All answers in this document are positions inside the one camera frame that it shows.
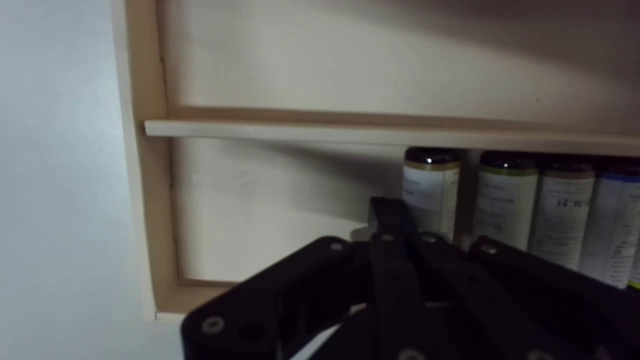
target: wooden shelf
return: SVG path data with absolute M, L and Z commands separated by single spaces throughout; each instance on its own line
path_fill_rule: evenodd
M 323 121 L 262 121 L 262 118 L 152 118 L 145 122 L 147 136 L 161 139 L 237 139 L 275 143 L 334 143 L 380 147 L 449 147 L 476 151 L 523 151 L 564 155 L 638 157 L 638 135 L 589 132 L 576 127 L 528 127 L 518 122 L 428 121 L 407 122 L 323 122 Z
M 337 209 L 357 213 L 349 204 L 360 204 L 371 190 L 395 190 L 396 178 L 389 175 L 400 171 L 405 147 L 412 145 L 640 157 L 638 89 L 631 86 L 638 84 L 632 63 L 640 54 L 632 47 L 638 26 L 626 26 L 616 15 L 606 17 L 606 24 L 620 33 L 600 33 L 604 23 L 589 13 L 555 17 L 559 4 L 546 4 L 540 17 L 524 11 L 523 18 L 492 24 L 488 13 L 464 11 L 452 23 L 451 11 L 459 6 L 439 13 L 419 3 L 279 4 L 114 0 L 132 222 L 147 254 L 140 263 L 149 318 L 178 318 L 230 289 L 184 280 L 198 279 L 184 273 L 186 249 L 208 264 L 213 254 L 186 246 L 192 234 L 211 236 L 211 245 L 235 239 L 221 228 L 202 231 L 207 222 L 186 227 L 184 218 L 233 214 L 237 218 L 225 222 L 248 231 L 244 239 L 275 222 L 255 216 L 265 222 L 248 227 L 246 213 L 229 213 L 218 197 L 252 211 L 275 204 L 279 216 L 305 214 L 310 216 L 305 225 L 326 225 L 346 218 L 337 216 Z M 309 26 L 292 33 L 281 18 Z M 603 47 L 582 42 L 587 33 Z M 533 41 L 530 49 L 515 39 Z M 215 251 L 221 259 L 235 249 Z

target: white bottle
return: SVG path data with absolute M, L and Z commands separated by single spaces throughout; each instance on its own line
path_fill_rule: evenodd
M 421 233 L 455 241 L 461 157 L 455 151 L 409 148 L 405 152 L 402 201 Z
M 475 239 L 528 251 L 539 192 L 539 164 L 533 157 L 486 152 L 481 158 Z
M 634 269 L 640 236 L 640 175 L 598 175 L 587 227 L 581 273 L 625 289 Z
M 539 192 L 533 254 L 578 271 L 595 176 L 595 168 L 585 161 L 549 161 Z

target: wooden shelf board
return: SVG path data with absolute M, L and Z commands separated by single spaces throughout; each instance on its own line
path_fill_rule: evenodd
M 449 147 L 478 151 L 523 151 L 564 155 L 638 157 L 638 135 L 598 135 L 570 127 L 447 127 L 428 125 L 363 125 L 363 122 L 297 122 L 297 121 L 237 121 L 237 118 L 152 118 L 145 122 L 147 136 L 161 139 L 237 139 L 277 143 L 337 143 L 380 147 Z

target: wooden shelf frame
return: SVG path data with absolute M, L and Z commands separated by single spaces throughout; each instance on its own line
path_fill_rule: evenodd
M 149 318 L 184 314 L 230 289 L 180 279 L 175 239 L 173 139 L 449 147 L 638 157 L 640 135 L 612 125 L 523 125 L 509 121 L 285 111 L 177 111 L 169 105 L 162 0 L 112 0 L 123 118 L 136 239 L 145 259 Z

